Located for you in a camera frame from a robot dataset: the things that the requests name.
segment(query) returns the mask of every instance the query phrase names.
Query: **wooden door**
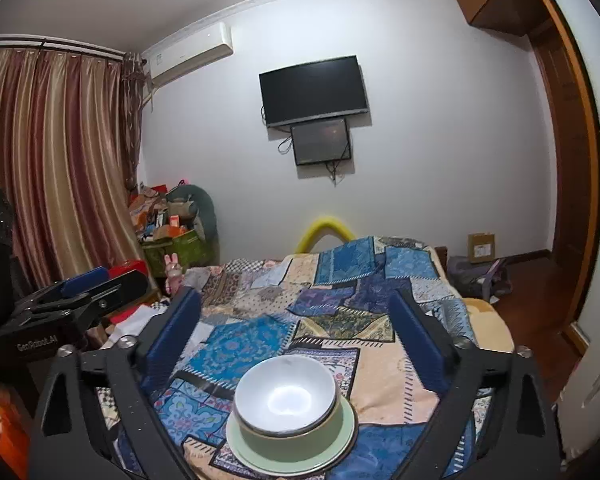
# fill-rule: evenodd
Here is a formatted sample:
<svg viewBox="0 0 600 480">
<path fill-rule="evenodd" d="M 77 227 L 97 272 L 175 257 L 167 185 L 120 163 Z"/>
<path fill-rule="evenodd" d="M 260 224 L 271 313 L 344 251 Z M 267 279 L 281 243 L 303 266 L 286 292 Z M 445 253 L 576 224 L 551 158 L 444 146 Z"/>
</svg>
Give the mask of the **wooden door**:
<svg viewBox="0 0 600 480">
<path fill-rule="evenodd" d="M 551 26 L 532 38 L 542 70 L 557 158 L 558 197 L 555 261 L 577 280 L 585 261 L 591 223 L 592 161 L 584 106 L 573 67 L 558 30 Z"/>
</svg>

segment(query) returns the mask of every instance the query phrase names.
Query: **curtain rod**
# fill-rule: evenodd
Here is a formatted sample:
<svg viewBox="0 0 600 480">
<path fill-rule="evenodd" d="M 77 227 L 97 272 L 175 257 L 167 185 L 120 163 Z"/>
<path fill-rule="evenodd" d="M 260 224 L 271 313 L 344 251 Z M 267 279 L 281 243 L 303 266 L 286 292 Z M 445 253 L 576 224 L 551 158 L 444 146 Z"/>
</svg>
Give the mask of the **curtain rod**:
<svg viewBox="0 0 600 480">
<path fill-rule="evenodd" d="M 31 47 L 48 48 L 51 50 L 64 50 L 66 52 L 76 52 L 78 54 L 88 54 L 90 56 L 105 57 L 116 61 L 122 61 L 124 52 L 98 46 L 81 41 L 64 40 L 63 38 L 46 38 L 44 36 L 34 36 L 31 34 L 0 34 L 0 47 Z"/>
</svg>

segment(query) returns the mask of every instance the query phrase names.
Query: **metal screw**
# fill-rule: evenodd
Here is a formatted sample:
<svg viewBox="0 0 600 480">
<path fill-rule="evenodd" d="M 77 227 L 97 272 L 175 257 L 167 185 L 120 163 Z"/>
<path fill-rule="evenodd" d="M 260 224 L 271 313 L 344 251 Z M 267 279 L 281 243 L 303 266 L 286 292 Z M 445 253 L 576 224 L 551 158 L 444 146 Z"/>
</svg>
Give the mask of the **metal screw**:
<svg viewBox="0 0 600 480">
<path fill-rule="evenodd" d="M 118 339 L 117 345 L 122 349 L 126 349 L 136 346 L 137 342 L 138 339 L 136 339 L 135 336 L 123 335 L 120 339 Z"/>
<path fill-rule="evenodd" d="M 531 357 L 534 353 L 531 351 L 531 348 L 529 348 L 528 346 L 524 346 L 524 345 L 519 345 L 516 348 L 516 354 L 518 354 L 520 357 L 526 357 L 529 358 Z"/>
<path fill-rule="evenodd" d="M 75 346 L 73 346 L 73 345 L 63 345 L 63 346 L 61 346 L 58 349 L 58 351 L 56 352 L 56 355 L 58 357 L 67 357 L 67 356 L 71 355 L 74 352 L 75 352 Z"/>
<path fill-rule="evenodd" d="M 462 350 L 469 350 L 474 347 L 474 342 L 468 337 L 459 335 L 454 338 L 454 346 L 461 348 Z"/>
</svg>

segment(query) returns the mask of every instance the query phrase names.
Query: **patchwork bedspread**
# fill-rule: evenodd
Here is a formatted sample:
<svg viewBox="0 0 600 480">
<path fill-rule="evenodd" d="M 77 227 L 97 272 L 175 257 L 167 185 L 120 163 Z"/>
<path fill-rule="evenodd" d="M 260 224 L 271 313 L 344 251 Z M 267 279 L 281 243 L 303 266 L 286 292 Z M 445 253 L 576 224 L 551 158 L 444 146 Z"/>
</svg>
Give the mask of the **patchwork bedspread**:
<svg viewBox="0 0 600 480">
<path fill-rule="evenodd" d="M 360 424 L 349 455 L 315 478 L 386 480 L 408 455 L 438 403 L 426 390 L 387 313 L 398 288 L 452 335 L 475 342 L 466 307 L 448 284 L 433 248 L 410 238 L 367 237 L 281 262 L 233 260 L 195 269 L 203 311 L 170 385 L 152 398 L 158 417 L 200 478 L 262 479 L 236 460 L 224 427 L 235 387 L 253 365 L 304 354 L 332 372 Z M 119 418 L 98 392 L 107 426 Z M 446 474 L 466 467 L 490 402 L 481 392 Z M 122 428 L 116 450 L 142 474 Z"/>
</svg>

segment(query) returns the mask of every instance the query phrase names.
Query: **wall-mounted monitor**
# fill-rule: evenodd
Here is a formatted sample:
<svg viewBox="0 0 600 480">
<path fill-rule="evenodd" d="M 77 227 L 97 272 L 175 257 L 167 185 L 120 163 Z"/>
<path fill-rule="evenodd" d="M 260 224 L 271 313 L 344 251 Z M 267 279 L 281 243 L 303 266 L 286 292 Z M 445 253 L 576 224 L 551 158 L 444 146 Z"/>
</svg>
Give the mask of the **wall-mounted monitor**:
<svg viewBox="0 0 600 480">
<path fill-rule="evenodd" d="M 344 118 L 295 124 L 291 127 L 296 166 L 349 160 L 351 145 Z"/>
<path fill-rule="evenodd" d="M 369 111 L 356 56 L 260 74 L 260 90 L 267 126 Z"/>
</svg>

